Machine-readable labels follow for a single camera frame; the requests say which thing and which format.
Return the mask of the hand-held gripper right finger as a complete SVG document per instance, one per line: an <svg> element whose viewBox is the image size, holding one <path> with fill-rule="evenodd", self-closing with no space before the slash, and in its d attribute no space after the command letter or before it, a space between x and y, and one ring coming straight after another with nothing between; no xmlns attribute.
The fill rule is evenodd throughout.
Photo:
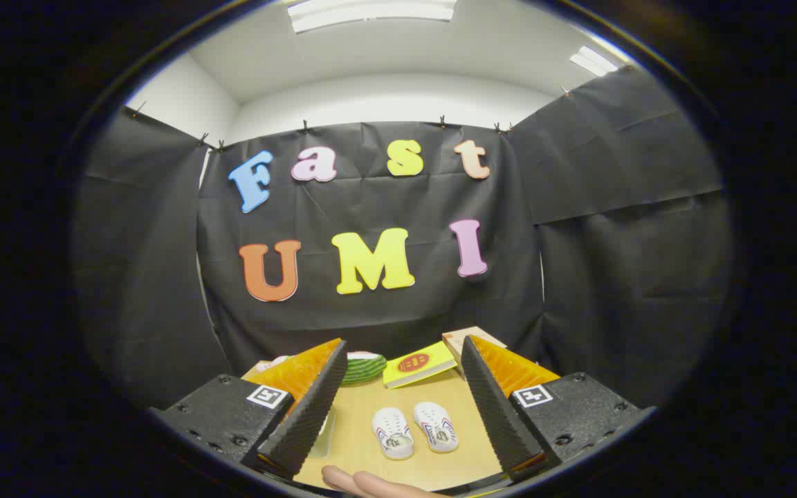
<svg viewBox="0 0 797 498"><path fill-rule="evenodd" d="M519 481L589 456L654 412L594 376L558 376L477 336L463 340L462 369L501 470Z"/></svg>

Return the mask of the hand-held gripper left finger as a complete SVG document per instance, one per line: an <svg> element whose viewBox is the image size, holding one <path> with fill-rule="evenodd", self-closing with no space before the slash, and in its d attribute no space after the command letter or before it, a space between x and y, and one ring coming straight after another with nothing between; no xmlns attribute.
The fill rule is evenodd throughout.
<svg viewBox="0 0 797 498"><path fill-rule="evenodd" d="M335 338L245 378L215 376L167 409L150 410L199 448L293 479L318 439L347 365L346 342Z"/></svg>

